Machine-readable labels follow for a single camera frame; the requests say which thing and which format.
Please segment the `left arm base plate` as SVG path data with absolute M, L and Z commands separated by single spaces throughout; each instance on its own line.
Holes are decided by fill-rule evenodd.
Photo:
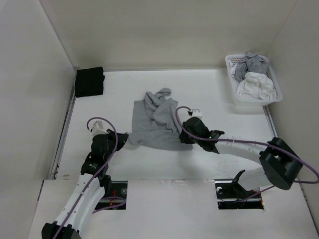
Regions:
M 106 207 L 117 206 L 116 208 L 111 208 L 111 210 L 125 210 L 126 203 L 124 202 L 127 198 L 128 193 L 128 182 L 127 181 L 113 181 L 109 185 L 106 193 L 99 201 L 95 210 L 99 210 Z

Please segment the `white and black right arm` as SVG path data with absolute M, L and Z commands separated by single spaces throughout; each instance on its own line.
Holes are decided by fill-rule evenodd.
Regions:
M 248 159 L 259 166 L 252 170 L 240 170 L 230 183 L 217 186 L 219 198 L 244 199 L 254 189 L 268 185 L 289 190 L 299 174 L 302 164 L 296 154 L 280 138 L 274 137 L 267 145 L 244 143 L 220 130 L 209 130 L 198 117 L 182 124 L 179 136 L 182 143 L 198 144 L 207 152 L 234 155 Z

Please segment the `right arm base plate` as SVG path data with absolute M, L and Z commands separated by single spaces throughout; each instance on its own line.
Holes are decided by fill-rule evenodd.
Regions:
M 255 195 L 248 199 L 257 193 L 254 190 L 246 191 L 239 184 L 229 180 L 216 181 L 215 189 L 217 206 L 220 210 L 264 209 L 261 195 Z

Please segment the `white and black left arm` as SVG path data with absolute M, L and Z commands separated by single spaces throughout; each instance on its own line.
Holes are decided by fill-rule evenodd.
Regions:
M 80 239 L 93 213 L 125 205 L 124 197 L 112 193 L 107 170 L 108 160 L 123 148 L 128 137 L 126 133 L 110 129 L 93 136 L 91 151 L 81 167 L 75 189 L 54 222 L 43 226 L 43 239 Z

